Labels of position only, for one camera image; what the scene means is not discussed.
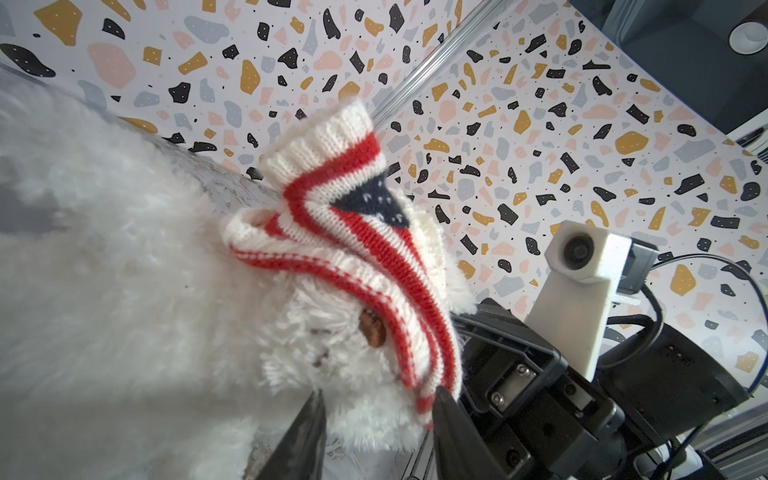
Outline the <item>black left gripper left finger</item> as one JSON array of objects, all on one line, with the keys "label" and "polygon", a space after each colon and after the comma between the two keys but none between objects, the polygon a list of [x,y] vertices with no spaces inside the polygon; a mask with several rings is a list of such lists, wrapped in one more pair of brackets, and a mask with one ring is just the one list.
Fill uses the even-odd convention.
[{"label": "black left gripper left finger", "polygon": [[256,480],[320,480],[326,446],[326,408],[313,392],[264,464]]}]

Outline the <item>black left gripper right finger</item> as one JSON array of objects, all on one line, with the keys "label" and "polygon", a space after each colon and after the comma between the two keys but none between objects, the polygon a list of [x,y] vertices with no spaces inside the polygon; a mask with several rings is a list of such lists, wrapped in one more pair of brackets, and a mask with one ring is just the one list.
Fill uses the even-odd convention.
[{"label": "black left gripper right finger", "polygon": [[432,419],[439,479],[506,479],[466,412],[444,386],[436,390]]}]

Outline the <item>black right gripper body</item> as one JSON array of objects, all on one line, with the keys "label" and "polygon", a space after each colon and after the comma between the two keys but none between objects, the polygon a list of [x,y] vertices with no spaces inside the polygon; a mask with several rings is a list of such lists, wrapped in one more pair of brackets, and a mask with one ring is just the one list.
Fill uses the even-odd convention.
[{"label": "black right gripper body", "polygon": [[493,301],[451,316],[465,344],[460,402],[504,479],[615,479],[622,408]]}]

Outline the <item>white plush teddy bear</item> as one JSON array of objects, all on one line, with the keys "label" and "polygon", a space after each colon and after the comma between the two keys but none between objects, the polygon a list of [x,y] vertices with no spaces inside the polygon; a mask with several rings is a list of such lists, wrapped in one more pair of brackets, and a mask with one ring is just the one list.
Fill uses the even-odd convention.
[{"label": "white plush teddy bear", "polygon": [[317,390],[348,448],[410,449],[430,427],[361,301],[224,243],[237,213],[280,206],[275,187],[271,208],[221,212],[149,136],[13,79],[1,188],[3,478],[240,479],[255,436]]}]

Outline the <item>red white striped knit sweater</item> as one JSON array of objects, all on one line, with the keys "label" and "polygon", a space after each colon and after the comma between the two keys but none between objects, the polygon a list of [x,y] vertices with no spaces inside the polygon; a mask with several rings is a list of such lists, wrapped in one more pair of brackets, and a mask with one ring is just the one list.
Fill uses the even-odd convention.
[{"label": "red white striped knit sweater", "polygon": [[387,184],[387,162],[365,104],[347,100],[302,120],[264,155],[274,210],[243,210],[223,240],[242,262],[309,274],[350,294],[379,319],[396,372],[429,423],[436,392],[460,392],[452,313],[475,298],[435,217]]}]

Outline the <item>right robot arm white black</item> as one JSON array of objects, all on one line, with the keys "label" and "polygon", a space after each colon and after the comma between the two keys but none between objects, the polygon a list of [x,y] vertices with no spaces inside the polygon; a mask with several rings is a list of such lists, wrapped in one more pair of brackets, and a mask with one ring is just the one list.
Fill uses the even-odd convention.
[{"label": "right robot arm white black", "polygon": [[681,474],[680,435],[748,399],[671,326],[635,364],[585,379],[498,304],[453,322],[467,343],[461,403],[470,441],[501,479],[649,479]]}]

